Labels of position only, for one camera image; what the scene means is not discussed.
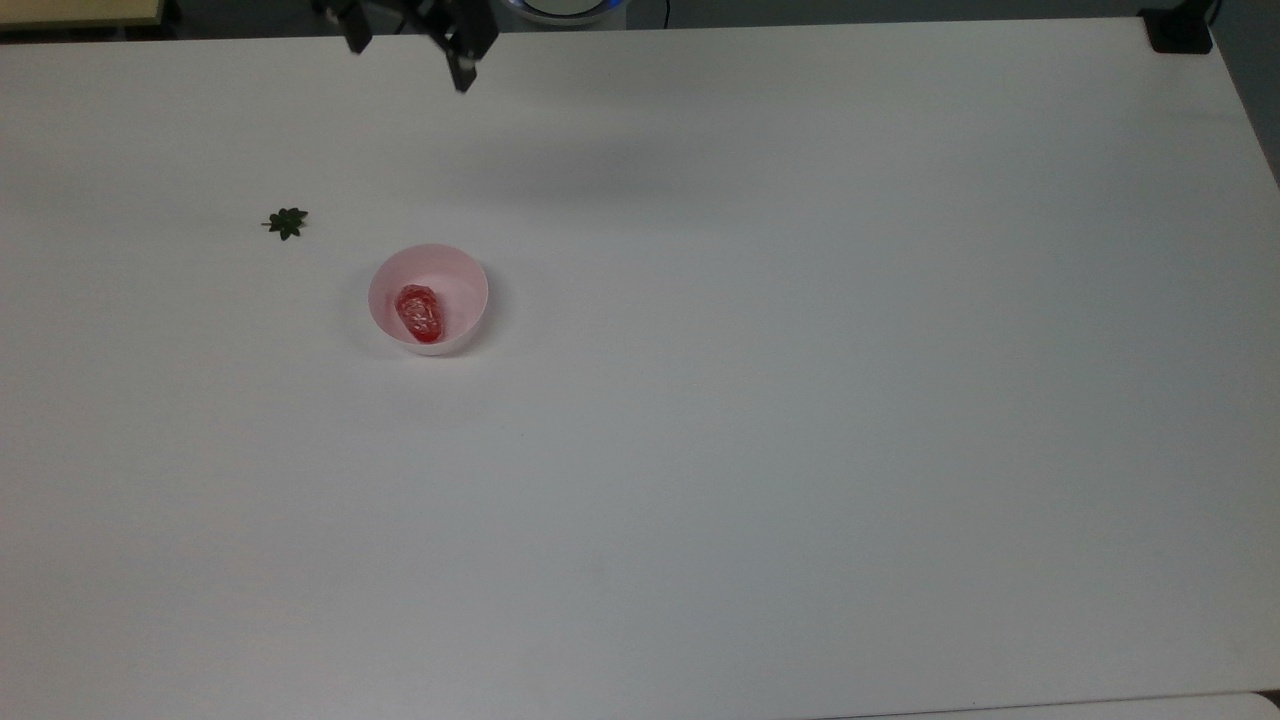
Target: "white table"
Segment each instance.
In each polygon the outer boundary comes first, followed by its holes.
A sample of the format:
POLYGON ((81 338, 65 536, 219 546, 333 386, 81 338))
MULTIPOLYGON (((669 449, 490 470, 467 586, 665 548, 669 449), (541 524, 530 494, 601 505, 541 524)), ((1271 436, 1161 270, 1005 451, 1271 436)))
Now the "white table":
POLYGON ((0 47, 0 716, 1280 687, 1280 192, 1137 19, 0 47))

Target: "bowl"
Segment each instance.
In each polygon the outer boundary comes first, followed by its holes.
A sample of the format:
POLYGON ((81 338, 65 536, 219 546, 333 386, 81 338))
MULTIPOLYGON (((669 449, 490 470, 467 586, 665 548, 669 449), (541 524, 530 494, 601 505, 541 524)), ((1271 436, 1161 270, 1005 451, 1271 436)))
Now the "bowl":
POLYGON ((401 347, 419 355, 445 355, 475 336, 489 304, 484 268, 466 252, 448 245, 415 245, 392 255, 369 283, 369 313, 401 347), (420 342, 396 313, 396 297, 407 284, 431 288, 440 302, 444 333, 435 342, 420 342))

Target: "red object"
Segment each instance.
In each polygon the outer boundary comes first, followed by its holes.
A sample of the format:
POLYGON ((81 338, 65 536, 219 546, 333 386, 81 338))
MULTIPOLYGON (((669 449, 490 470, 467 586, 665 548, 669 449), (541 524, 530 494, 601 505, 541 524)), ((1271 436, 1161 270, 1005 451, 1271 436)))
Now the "red object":
POLYGON ((407 284, 396 296, 396 314, 419 342, 435 342, 444 334, 444 314, 431 288, 407 284))

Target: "green leaf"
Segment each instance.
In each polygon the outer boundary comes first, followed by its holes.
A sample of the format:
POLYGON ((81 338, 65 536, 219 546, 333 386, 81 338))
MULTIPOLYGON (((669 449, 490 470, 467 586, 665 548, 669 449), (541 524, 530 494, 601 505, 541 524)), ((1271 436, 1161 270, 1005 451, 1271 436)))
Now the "green leaf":
POLYGON ((268 225, 269 232, 280 233, 280 240, 288 240, 291 234, 302 237, 302 231, 298 228, 303 225, 302 218, 306 217, 306 210, 298 210, 297 208, 280 208, 279 213, 273 213, 270 215, 270 223, 262 224, 268 225))

